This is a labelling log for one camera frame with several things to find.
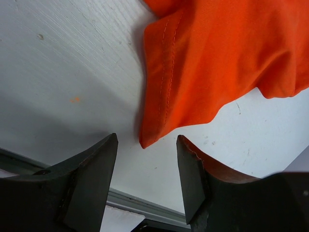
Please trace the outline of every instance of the orange fabric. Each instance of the orange fabric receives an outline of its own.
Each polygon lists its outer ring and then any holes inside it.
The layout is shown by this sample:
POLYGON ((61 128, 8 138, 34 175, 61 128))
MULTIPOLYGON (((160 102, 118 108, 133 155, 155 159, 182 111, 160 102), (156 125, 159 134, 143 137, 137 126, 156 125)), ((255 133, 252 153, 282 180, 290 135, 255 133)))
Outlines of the orange fabric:
POLYGON ((266 98, 309 87, 309 0, 145 0, 147 89, 140 144, 210 122, 258 87, 266 98))

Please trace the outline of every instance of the black object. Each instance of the black object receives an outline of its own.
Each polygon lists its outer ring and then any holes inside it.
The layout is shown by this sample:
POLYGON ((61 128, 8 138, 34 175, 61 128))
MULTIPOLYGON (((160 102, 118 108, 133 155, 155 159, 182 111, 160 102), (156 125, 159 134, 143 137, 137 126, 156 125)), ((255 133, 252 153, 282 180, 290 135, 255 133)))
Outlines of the black object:
POLYGON ((99 232, 117 146, 111 134, 33 175, 0 178, 0 231, 99 232))
POLYGON ((190 229, 144 219, 132 232, 190 232, 190 229))
POLYGON ((258 179, 235 171, 177 140, 187 223, 192 232, 306 232, 309 173, 258 179))

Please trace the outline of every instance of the stitching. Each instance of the stitching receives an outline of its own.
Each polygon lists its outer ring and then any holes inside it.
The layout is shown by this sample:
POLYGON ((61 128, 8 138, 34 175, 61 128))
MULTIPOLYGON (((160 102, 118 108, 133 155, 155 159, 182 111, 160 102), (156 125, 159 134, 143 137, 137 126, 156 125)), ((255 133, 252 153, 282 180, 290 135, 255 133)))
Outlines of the stitching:
POLYGON ((175 37, 176 37, 176 32, 177 32, 177 29, 178 29, 178 26, 180 24, 180 21, 183 17, 183 13, 184 13, 184 10, 182 12, 182 15, 180 16, 179 18, 179 22, 177 24, 177 27, 175 29, 175 33, 174 33, 174 37, 173 37, 173 47, 172 47, 172 52, 173 52, 173 60, 172 60, 172 74, 171 74, 171 77, 170 77, 170 83, 169 83, 169 92, 168 92, 168 103, 167 103, 167 107, 166 107, 166 115, 165 115, 165 121, 164 121, 164 126, 165 127, 165 124, 166 124, 166 120, 168 118, 168 111, 169 111, 169 94, 170 94, 170 89, 172 87, 172 81, 173 81, 173 74, 174 74, 174 64, 175 64, 175 51, 174 51, 174 47, 175 47, 175 37))
POLYGON ((161 112, 161 96, 162 96, 162 86, 163 86, 163 79, 164 79, 164 72, 165 72, 165 53, 164 53, 164 37, 166 28, 168 27, 169 19, 166 22, 164 32, 163 32, 163 38, 162 38, 162 51, 163 51, 163 71, 162 71, 162 80, 161 80, 161 87, 160 87, 160 96, 159 96, 159 112, 158 112, 158 122, 157 122, 157 134, 159 134, 159 123, 160 123, 160 112, 161 112))

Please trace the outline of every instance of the white table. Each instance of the white table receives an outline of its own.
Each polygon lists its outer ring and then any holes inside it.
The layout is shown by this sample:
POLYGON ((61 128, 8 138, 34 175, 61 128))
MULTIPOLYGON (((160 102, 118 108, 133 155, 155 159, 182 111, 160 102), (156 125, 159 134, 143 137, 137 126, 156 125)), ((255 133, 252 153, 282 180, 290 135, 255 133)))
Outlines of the white table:
POLYGON ((143 150, 141 36, 154 20, 138 0, 0 1, 0 147, 52 165, 116 132, 111 187, 183 212, 178 134, 258 177, 309 145, 309 90, 266 100, 255 89, 143 150))

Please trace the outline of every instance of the stitched seam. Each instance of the stitched seam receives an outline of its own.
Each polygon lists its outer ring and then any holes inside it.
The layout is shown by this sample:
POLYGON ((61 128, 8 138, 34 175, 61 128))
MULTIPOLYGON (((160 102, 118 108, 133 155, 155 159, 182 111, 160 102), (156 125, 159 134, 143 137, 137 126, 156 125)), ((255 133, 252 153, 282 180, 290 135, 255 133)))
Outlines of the stitched seam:
POLYGON ((172 47, 172 53, 173 53, 173 59, 172 59, 172 74, 171 74, 171 77, 170 77, 170 83, 169 83, 169 92, 168 92, 168 102, 167 102, 167 107, 166 107, 166 114, 165 114, 165 121, 164 121, 164 126, 165 127, 165 124, 166 124, 166 120, 168 118, 168 111, 169 111, 169 94, 170 94, 170 89, 172 87, 172 81, 173 81, 173 74, 174 74, 174 64, 175 64, 175 51, 174 51, 174 47, 175 47, 175 37, 176 37, 176 33, 177 33, 177 29, 178 29, 178 26, 180 24, 180 21, 183 17, 183 13, 184 13, 184 10, 179 18, 179 22, 177 24, 177 27, 175 29, 175 33, 174 33, 174 37, 173 37, 173 47, 172 47))
POLYGON ((160 95, 159 95, 159 112, 158 112, 158 122, 157 122, 157 136, 155 137, 154 141, 158 139, 159 134, 159 123, 160 123, 160 112, 161 112, 161 96, 162 96, 162 86, 163 86, 163 79, 164 79, 164 72, 165 72, 165 53, 164 53, 164 37, 166 28, 169 24, 169 20, 166 22, 164 32, 163 32, 163 38, 162 38, 162 52, 163 52, 163 71, 162 71, 162 80, 161 80, 161 87, 160 87, 160 95))

